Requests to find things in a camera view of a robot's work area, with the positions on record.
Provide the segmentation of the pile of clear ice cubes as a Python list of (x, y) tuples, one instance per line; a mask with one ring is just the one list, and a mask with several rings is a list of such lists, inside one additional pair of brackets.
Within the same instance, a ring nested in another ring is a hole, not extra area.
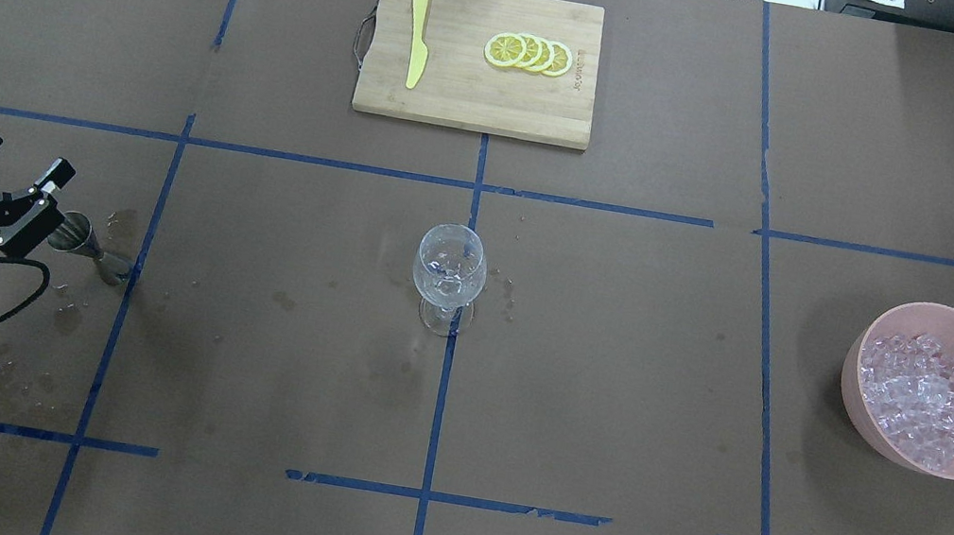
[(942, 340), (878, 336), (858, 363), (867, 410), (895, 452), (930, 472), (954, 464), (954, 355)]

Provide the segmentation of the yellow plastic knife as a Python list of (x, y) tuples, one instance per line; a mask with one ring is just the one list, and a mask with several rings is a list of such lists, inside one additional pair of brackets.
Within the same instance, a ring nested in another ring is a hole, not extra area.
[(417, 87), (421, 80), (421, 76), (424, 75), (427, 60), (430, 59), (430, 55), (428, 55), (428, 45), (426, 45), (425, 42), (425, 29), (429, 4), (430, 0), (411, 0), (410, 3), (410, 7), (412, 8), (412, 27), (408, 45), (408, 47), (410, 47), (410, 51), (405, 80), (405, 86), (409, 89)]

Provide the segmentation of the steel double jigger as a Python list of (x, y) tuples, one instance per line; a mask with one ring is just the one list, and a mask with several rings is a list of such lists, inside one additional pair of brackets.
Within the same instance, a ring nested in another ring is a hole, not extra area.
[(99, 246), (91, 220), (80, 212), (64, 212), (46, 242), (54, 251), (88, 258), (106, 285), (125, 285), (134, 271), (131, 261)]

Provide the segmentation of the bamboo cutting board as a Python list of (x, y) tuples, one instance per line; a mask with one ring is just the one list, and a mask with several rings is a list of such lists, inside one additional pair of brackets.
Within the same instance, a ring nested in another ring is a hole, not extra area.
[[(430, 0), (428, 55), (406, 88), (411, 0), (378, 0), (353, 108), (581, 152), (593, 138), (604, 9), (562, 0)], [(488, 39), (523, 33), (565, 43), (574, 63), (562, 77), (492, 66)]]

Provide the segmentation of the lemon slice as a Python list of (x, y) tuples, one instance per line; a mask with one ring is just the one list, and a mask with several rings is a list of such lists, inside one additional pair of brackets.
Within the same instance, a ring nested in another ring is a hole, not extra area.
[(514, 68), (525, 59), (529, 46), (522, 35), (499, 33), (488, 39), (484, 46), (484, 59), (495, 67)]
[(514, 68), (536, 72), (542, 69), (543, 61), (547, 56), (548, 47), (540, 37), (519, 33), (518, 38), (522, 39), (523, 54), (514, 64)]
[(557, 78), (562, 77), (571, 68), (574, 63), (574, 56), (565, 43), (556, 41), (547, 41), (550, 61), (546, 67), (540, 70), (541, 76)]
[(536, 37), (536, 42), (538, 42), (537, 55), (535, 55), (535, 59), (532, 59), (529, 65), (526, 66), (526, 70), (538, 74), (546, 73), (546, 71), (551, 68), (556, 56), (555, 42), (542, 39), (541, 37)]

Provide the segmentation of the clear wine glass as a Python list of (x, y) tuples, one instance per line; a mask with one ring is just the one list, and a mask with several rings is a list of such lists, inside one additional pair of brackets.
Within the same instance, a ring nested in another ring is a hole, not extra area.
[(471, 323), (474, 303), (486, 286), (489, 265), (481, 238), (465, 225), (444, 223), (427, 229), (416, 247), (413, 283), (418, 315), (439, 337), (456, 337)]

